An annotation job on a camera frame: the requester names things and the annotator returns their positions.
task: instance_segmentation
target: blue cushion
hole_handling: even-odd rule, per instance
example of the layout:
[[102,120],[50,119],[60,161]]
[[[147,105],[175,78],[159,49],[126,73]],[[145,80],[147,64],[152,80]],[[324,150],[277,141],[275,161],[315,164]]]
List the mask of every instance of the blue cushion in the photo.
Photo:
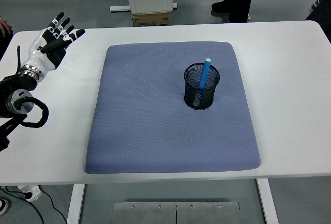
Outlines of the blue cushion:
[[[212,106],[194,110],[184,102],[184,71],[206,58],[221,80]],[[260,163],[229,43],[109,47],[87,148],[87,173],[233,171]]]

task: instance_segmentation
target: person's hand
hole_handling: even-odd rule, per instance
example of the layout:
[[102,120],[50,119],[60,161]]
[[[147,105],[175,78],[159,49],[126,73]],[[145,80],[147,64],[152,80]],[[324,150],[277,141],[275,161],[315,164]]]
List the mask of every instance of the person's hand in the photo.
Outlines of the person's hand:
[[6,31],[7,33],[11,33],[11,27],[10,25],[7,23],[7,21],[0,17],[0,37],[5,38],[6,37]]

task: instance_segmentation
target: blue pen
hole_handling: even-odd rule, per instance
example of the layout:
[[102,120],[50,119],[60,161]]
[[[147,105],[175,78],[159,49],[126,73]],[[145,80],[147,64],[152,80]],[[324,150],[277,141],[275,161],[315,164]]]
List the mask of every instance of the blue pen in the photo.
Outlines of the blue pen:
[[[205,59],[205,63],[203,64],[203,69],[202,69],[202,73],[201,73],[201,77],[200,77],[200,81],[199,81],[199,88],[205,87],[205,83],[206,83],[206,79],[208,76],[208,71],[209,71],[211,62],[212,61],[210,60],[210,58]],[[193,103],[194,106],[196,106],[196,107],[199,106],[200,98],[201,98],[201,91],[197,91],[197,93],[195,95],[194,103]]]

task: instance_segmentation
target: white table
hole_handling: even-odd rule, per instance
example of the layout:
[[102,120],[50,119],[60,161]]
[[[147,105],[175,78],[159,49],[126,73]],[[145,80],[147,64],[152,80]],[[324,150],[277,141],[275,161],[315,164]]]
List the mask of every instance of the white table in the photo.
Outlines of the white table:
[[[0,62],[13,74],[38,31],[17,33]],[[229,42],[236,53],[261,155],[249,171],[89,175],[89,129],[107,48],[115,44]],[[87,29],[59,68],[32,92],[47,104],[48,122],[18,127],[0,153],[0,184],[91,184],[144,180],[242,179],[331,175],[331,45],[309,21]],[[27,119],[40,118],[38,108]]]

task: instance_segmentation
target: robot finger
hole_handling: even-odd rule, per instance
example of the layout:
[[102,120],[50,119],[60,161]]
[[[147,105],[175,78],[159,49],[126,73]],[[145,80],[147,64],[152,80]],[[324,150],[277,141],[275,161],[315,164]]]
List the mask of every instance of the robot finger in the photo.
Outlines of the robot finger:
[[67,30],[63,30],[59,36],[59,39],[62,39],[64,36],[70,34],[73,29],[74,29],[74,26],[70,26],[67,28]]
[[50,43],[47,43],[45,46],[40,48],[41,53],[45,53],[47,55],[56,52],[60,49],[68,47],[71,43],[73,43],[76,39],[81,37],[85,33],[84,29],[77,30],[69,35],[64,36],[62,39],[56,39]]
[[64,30],[64,27],[70,22],[70,18],[66,18],[53,32],[53,36],[57,39],[60,33]]
[[63,16],[64,16],[64,13],[63,13],[63,12],[59,13],[59,14],[54,18],[54,20],[52,20],[52,22],[51,22],[50,24],[48,24],[47,29],[48,29],[51,33],[54,32],[55,27],[58,25],[58,21],[59,21]]

